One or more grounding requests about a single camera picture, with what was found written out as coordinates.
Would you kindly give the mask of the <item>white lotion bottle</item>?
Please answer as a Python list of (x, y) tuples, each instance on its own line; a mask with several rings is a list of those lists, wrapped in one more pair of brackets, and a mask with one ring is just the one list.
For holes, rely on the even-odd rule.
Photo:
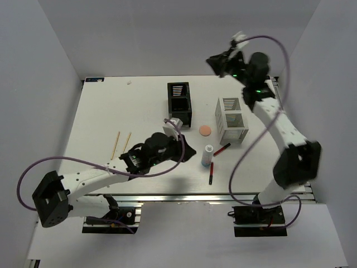
[(209, 166), (211, 164), (212, 158), (214, 154), (214, 148), (212, 145), (206, 145), (201, 158), (202, 166)]

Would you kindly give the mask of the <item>red lip gloss tube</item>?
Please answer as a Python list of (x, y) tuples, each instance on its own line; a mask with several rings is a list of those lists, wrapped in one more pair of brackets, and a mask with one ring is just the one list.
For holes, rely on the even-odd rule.
[(223, 147), (221, 147), (220, 149), (215, 151), (213, 156), (215, 157), (215, 156), (219, 155), (220, 153), (222, 153), (224, 150), (226, 150), (230, 146), (231, 146), (231, 143), (227, 143), (226, 145), (224, 145)]
[(213, 184), (214, 163), (210, 163), (209, 185)]

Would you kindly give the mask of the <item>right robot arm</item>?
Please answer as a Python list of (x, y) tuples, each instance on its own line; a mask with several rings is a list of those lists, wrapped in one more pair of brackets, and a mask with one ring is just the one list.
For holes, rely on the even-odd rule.
[(243, 84), (243, 101), (260, 119), (274, 139), (280, 157), (273, 168), (273, 179), (254, 199), (252, 217), (260, 223), (272, 216), (272, 209), (282, 203), (296, 188), (316, 179), (321, 145), (309, 141), (292, 124), (281, 109), (278, 99), (266, 83), (269, 58), (255, 52), (246, 63), (243, 53), (230, 57), (223, 52), (206, 62), (215, 75), (230, 75)]

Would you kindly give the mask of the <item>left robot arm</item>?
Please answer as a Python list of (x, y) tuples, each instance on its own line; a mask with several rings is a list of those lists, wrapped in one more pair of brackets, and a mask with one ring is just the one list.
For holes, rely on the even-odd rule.
[(51, 171), (32, 194), (41, 225), (49, 228), (69, 217), (86, 216), (111, 223), (118, 216), (114, 198), (109, 194), (91, 196), (91, 192), (147, 176), (152, 167), (162, 162), (186, 162), (195, 155), (184, 136), (156, 132), (105, 166), (66, 175)]

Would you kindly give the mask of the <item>right peach makeup sponge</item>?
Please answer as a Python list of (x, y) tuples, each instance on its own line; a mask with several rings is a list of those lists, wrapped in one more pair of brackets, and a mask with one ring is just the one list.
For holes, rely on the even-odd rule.
[(211, 127), (207, 126), (207, 125), (200, 126), (199, 134), (201, 134), (204, 137), (210, 136), (211, 135)]

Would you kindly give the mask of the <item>black slotted organizer box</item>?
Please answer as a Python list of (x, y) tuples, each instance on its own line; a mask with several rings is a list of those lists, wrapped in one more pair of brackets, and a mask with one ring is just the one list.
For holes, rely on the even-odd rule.
[(168, 83), (168, 116), (178, 118), (186, 127), (191, 127), (192, 105), (188, 82)]

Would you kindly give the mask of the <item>white slotted organizer box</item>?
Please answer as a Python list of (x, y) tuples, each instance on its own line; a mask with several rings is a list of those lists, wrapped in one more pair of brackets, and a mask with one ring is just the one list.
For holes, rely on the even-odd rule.
[(249, 128), (239, 98), (219, 97), (215, 109), (215, 119), (221, 145), (243, 142)]

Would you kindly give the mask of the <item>right wooden stick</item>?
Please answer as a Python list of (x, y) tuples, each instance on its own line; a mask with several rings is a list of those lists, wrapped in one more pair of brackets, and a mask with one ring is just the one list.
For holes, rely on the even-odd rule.
[(126, 148), (127, 148), (127, 146), (128, 146), (128, 143), (129, 143), (129, 140), (130, 140), (130, 138), (131, 138), (131, 132), (128, 134), (128, 136), (127, 136), (127, 139), (126, 139), (126, 142), (125, 142), (125, 144), (124, 144), (124, 146), (123, 146), (123, 150), (122, 150), (122, 153), (125, 153), (125, 151), (126, 151)]

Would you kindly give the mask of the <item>wooden stick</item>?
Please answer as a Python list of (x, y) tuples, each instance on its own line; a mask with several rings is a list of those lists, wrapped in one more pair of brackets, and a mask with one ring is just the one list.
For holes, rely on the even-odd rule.
[(128, 136), (127, 136), (127, 139), (126, 139), (126, 142), (125, 142), (125, 144), (124, 144), (124, 146), (123, 146), (123, 150), (122, 150), (122, 153), (125, 153), (125, 151), (126, 151), (126, 148), (127, 148), (127, 146), (128, 146), (128, 143), (129, 143), (129, 140), (130, 140), (130, 138), (131, 138), (131, 132), (128, 134)]
[(112, 154), (111, 154), (111, 157), (110, 157), (111, 160), (113, 160), (113, 158), (115, 156), (115, 152), (116, 152), (117, 144), (118, 144), (118, 141), (119, 141), (119, 137), (120, 137), (120, 131), (118, 131), (116, 139), (115, 139), (115, 143), (114, 143), (114, 146), (113, 146)]

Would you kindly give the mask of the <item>left wooden stick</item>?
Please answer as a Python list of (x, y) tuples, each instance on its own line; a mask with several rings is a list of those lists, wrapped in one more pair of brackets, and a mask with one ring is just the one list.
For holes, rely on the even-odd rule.
[(117, 144), (118, 144), (118, 141), (119, 141), (119, 137), (120, 137), (120, 131), (118, 131), (116, 139), (115, 139), (115, 143), (114, 143), (114, 146), (113, 146), (112, 154), (111, 154), (111, 157), (110, 157), (111, 160), (113, 160), (113, 158), (115, 156), (115, 152), (116, 152)]

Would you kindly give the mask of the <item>left blue table sticker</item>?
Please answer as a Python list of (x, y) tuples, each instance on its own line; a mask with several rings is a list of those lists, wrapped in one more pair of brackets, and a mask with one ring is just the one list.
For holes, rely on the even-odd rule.
[(100, 83), (103, 82), (104, 78), (103, 77), (98, 77), (98, 78), (86, 78), (85, 82), (86, 83)]

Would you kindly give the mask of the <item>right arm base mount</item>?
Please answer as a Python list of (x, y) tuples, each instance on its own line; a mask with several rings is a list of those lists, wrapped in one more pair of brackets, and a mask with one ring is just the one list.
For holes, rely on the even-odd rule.
[(287, 236), (281, 206), (270, 209), (236, 206), (227, 215), (233, 219), (235, 237)]

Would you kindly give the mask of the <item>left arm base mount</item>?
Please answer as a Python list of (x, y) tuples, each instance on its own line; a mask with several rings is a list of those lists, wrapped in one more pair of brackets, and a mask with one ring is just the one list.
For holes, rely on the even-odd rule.
[(136, 220), (138, 208), (128, 205), (119, 205), (109, 194), (104, 194), (109, 211), (102, 217), (86, 217), (82, 233), (134, 235), (138, 229)]

